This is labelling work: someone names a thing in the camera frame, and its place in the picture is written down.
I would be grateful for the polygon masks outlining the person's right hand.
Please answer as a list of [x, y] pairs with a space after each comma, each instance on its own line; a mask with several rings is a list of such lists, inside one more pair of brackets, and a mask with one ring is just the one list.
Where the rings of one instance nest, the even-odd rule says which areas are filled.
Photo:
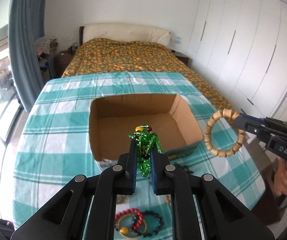
[[287, 167], [284, 159], [279, 159], [278, 169], [274, 175], [274, 190], [277, 196], [287, 195]]

